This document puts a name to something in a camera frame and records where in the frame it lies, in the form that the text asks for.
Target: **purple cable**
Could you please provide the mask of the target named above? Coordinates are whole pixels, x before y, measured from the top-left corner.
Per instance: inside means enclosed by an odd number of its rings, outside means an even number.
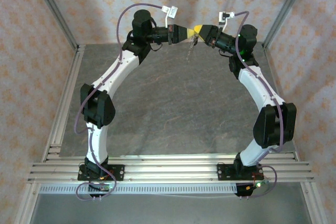
[[[138,4],[130,5],[120,14],[120,16],[118,18],[118,22],[117,22],[117,42],[118,42],[118,45],[119,45],[119,61],[118,61],[117,65],[115,66],[115,68],[105,77],[105,79],[103,79],[103,81],[100,84],[98,84],[95,87],[95,89],[88,95],[88,97],[85,98],[85,100],[81,104],[81,106],[79,108],[79,111],[77,112],[77,115],[76,115],[76,118],[75,118],[75,125],[73,127],[73,130],[76,134],[81,134],[81,133],[85,132],[85,130],[89,129],[87,127],[85,129],[81,130],[80,132],[77,131],[77,124],[78,124],[78,121],[79,121],[79,117],[80,117],[81,112],[84,109],[85,104],[89,101],[89,99],[93,96],[93,94],[116,72],[116,70],[120,66],[120,63],[121,63],[121,60],[122,60],[122,46],[121,46],[121,42],[120,42],[120,38],[119,38],[119,26],[120,26],[121,18],[125,14],[125,12],[127,12],[130,8],[135,7],[135,6],[139,6],[139,5],[152,6],[152,7],[156,7],[156,8],[159,8],[159,9],[162,8],[162,6],[159,6],[159,5],[153,5],[153,4],[147,4],[147,3],[138,3]]]
[[[277,99],[274,97],[271,89],[269,88],[269,86],[267,85],[267,83],[263,80],[263,78],[261,78],[257,73],[255,73],[242,59],[240,53],[239,53],[239,48],[238,48],[238,40],[239,40],[239,34],[240,34],[240,31],[242,30],[242,27],[244,25],[244,22],[246,21],[248,15],[249,15],[249,11],[244,11],[244,12],[241,12],[241,13],[237,13],[235,14],[235,16],[239,16],[239,15],[242,15],[242,14],[245,14],[245,17],[243,18],[243,20],[241,21],[240,23],[240,26],[238,28],[238,32],[237,32],[237,36],[236,36],[236,41],[235,41],[235,46],[236,46],[236,52],[237,52],[237,56],[239,58],[239,60],[241,61],[241,63],[244,65],[244,67],[246,69],[248,69],[262,84],[263,86],[265,87],[265,89],[267,90],[268,94],[271,96],[271,99],[274,101],[276,107],[277,107],[277,110],[278,110],[278,113],[279,113],[279,121],[280,121],[280,144],[279,144],[279,147],[275,150],[273,148],[271,148],[271,150],[275,151],[275,152],[281,152],[282,150],[282,146],[283,146],[283,139],[284,139],[284,121],[283,121],[283,118],[282,118],[282,112],[281,112],[281,108],[280,108],[280,105],[277,101]],[[259,160],[257,161],[258,163],[268,155],[269,153],[269,150],[259,158]],[[262,193],[262,194],[259,194],[259,195],[253,195],[253,196],[248,196],[248,197],[241,197],[241,198],[257,198],[257,197],[261,197],[261,196],[264,196],[266,194],[268,194],[270,191],[272,191],[274,189],[274,187],[276,186],[277,184],[277,181],[278,181],[278,175],[277,175],[277,172],[276,170],[272,167],[272,166],[269,166],[269,165],[260,165],[259,166],[260,168],[264,168],[264,167],[268,167],[270,169],[273,170],[274,172],[274,176],[275,176],[275,179],[274,179],[274,183],[272,185],[272,187],[267,190],[266,192]]]
[[[245,199],[249,199],[249,198],[258,198],[258,197],[261,197],[261,196],[264,196],[264,195],[268,194],[269,192],[271,192],[271,191],[275,188],[275,186],[276,186],[276,184],[277,184],[277,181],[278,181],[278,174],[277,174],[277,171],[276,171],[272,166],[270,166],[270,165],[261,165],[260,168],[270,168],[270,169],[273,170],[273,172],[274,172],[274,182],[273,182],[272,186],[271,186],[266,192],[264,192],[264,193],[262,193],[262,194],[251,195],[251,196],[246,196],[246,197],[242,197],[242,196],[241,196],[241,197],[240,197],[241,199],[242,199],[242,198],[245,198]]]
[[[99,196],[100,200],[102,200],[102,198],[106,197],[106,196],[109,196],[116,188],[117,186],[117,180],[116,178],[114,177],[114,175],[112,173],[110,173],[109,170],[106,170],[104,167],[102,167],[98,160],[96,159],[96,156],[93,154],[93,146],[92,146],[92,136],[93,136],[93,131],[90,132],[90,137],[89,137],[89,146],[90,146],[90,151],[92,153],[92,157],[93,157],[93,160],[94,162],[99,166],[100,169],[102,169],[104,172],[106,172],[108,175],[111,176],[111,178],[114,180],[114,186],[111,190],[109,190],[109,192],[107,194],[104,194],[103,196]],[[95,200],[95,198],[88,198],[88,199],[84,199],[84,198],[81,198],[79,197],[78,195],[78,190],[79,190],[79,187],[81,187],[82,185],[93,185],[93,186],[96,186],[96,185],[100,185],[100,186],[108,186],[109,184],[105,184],[105,183],[91,183],[91,182],[84,182],[80,185],[78,185],[78,187],[76,188],[76,196],[79,200],[82,200],[82,201],[90,201],[90,200]]]
[[[283,121],[283,118],[282,118],[282,112],[281,112],[281,108],[280,108],[280,105],[277,101],[277,99],[275,99],[271,89],[269,88],[269,86],[266,84],[266,82],[263,80],[263,78],[261,78],[260,76],[258,76],[257,73],[255,73],[242,59],[240,53],[239,53],[239,48],[238,48],[238,40],[239,40],[239,34],[240,34],[240,31],[242,30],[242,27],[244,25],[244,22],[246,21],[248,15],[249,15],[249,11],[244,11],[244,12],[241,12],[241,13],[237,13],[235,14],[235,16],[239,16],[239,15],[242,15],[242,14],[245,14],[245,17],[243,18],[243,20],[241,21],[240,23],[240,26],[238,28],[238,32],[237,32],[237,36],[236,36],[236,52],[237,52],[237,55],[238,55],[238,58],[239,60],[242,62],[242,64],[244,65],[244,67],[246,69],[248,69],[265,87],[265,89],[267,90],[268,94],[271,96],[271,99],[274,101],[276,107],[277,107],[277,110],[278,110],[278,113],[279,113],[279,121],[280,121],[280,145],[279,147],[275,150],[275,149],[271,149],[273,151],[276,151],[276,152],[281,152],[282,150],[282,146],[283,146],[283,139],[284,139],[284,121]],[[258,162],[260,162],[269,152],[267,152],[265,155],[263,155]]]
[[[151,6],[151,7],[156,7],[156,8],[159,8],[161,9],[162,6],[159,6],[159,5],[153,5],[153,4],[147,4],[147,3],[138,3],[138,4],[133,4],[133,5],[130,5],[129,7],[127,7],[119,16],[119,19],[118,19],[118,22],[117,22],[117,42],[118,42],[118,45],[119,45],[119,61],[117,63],[117,65],[115,66],[115,68],[102,80],[102,82],[100,84],[98,84],[95,89],[84,99],[83,103],[81,104],[80,108],[79,108],[79,111],[77,112],[77,115],[76,115],[76,118],[75,118],[75,124],[74,124],[74,127],[73,127],[73,130],[76,134],[81,134],[83,132],[85,132],[86,130],[89,132],[91,131],[90,133],[90,137],[89,137],[89,147],[90,147],[90,151],[91,151],[91,154],[92,154],[92,158],[95,162],[95,164],[100,168],[102,169],[104,172],[106,172],[109,176],[111,176],[111,178],[114,180],[114,187],[109,190],[109,192],[107,194],[104,194],[103,196],[99,196],[100,200],[103,198],[103,197],[106,197],[106,196],[109,196],[116,188],[117,186],[117,180],[116,178],[113,176],[112,173],[110,173],[108,170],[106,170],[104,167],[102,167],[98,160],[96,159],[96,156],[95,154],[93,153],[93,147],[92,147],[92,137],[93,137],[93,131],[94,129],[91,128],[91,127],[86,127],[85,129],[81,130],[80,132],[77,131],[77,124],[78,124],[78,121],[79,121],[79,117],[80,117],[80,114],[81,112],[83,111],[84,109],[84,106],[85,104],[88,102],[88,100],[93,96],[93,94],[117,71],[117,69],[119,68],[120,64],[121,64],[121,61],[122,61],[122,46],[121,46],[121,42],[120,42],[120,38],[119,38],[119,26],[120,26],[120,21],[121,21],[121,18],[122,16],[125,14],[125,12],[127,12],[130,8],[132,7],[135,7],[135,6],[141,6],[141,5],[144,5],[144,6]],[[91,183],[91,182],[84,182],[80,185],[78,185],[77,189],[76,189],[76,196],[79,200],[82,200],[82,201],[90,201],[90,200],[94,200],[95,198],[89,198],[89,199],[84,199],[84,198],[81,198],[79,197],[78,195],[78,190],[79,190],[79,187],[81,187],[82,185],[101,185],[101,186],[106,186],[108,184],[105,184],[105,183]]]

